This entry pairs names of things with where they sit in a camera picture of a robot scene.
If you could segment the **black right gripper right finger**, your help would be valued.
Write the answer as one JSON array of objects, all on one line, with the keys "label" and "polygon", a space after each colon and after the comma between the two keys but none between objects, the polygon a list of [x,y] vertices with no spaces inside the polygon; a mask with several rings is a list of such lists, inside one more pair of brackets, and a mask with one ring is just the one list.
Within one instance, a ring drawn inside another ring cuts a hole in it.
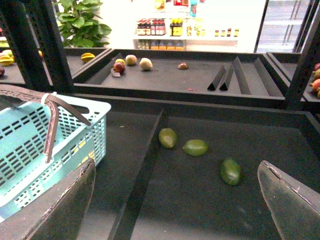
[{"label": "black right gripper right finger", "polygon": [[320,238],[320,194],[268,161],[257,178],[264,201],[282,240]]}]

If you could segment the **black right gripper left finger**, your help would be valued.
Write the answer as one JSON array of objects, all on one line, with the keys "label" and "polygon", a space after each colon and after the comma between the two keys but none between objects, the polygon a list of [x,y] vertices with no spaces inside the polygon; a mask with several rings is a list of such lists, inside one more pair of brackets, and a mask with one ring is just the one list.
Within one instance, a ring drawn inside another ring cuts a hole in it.
[{"label": "black right gripper left finger", "polygon": [[28,206],[0,224],[2,240],[75,240],[91,203],[96,166],[92,158]]}]

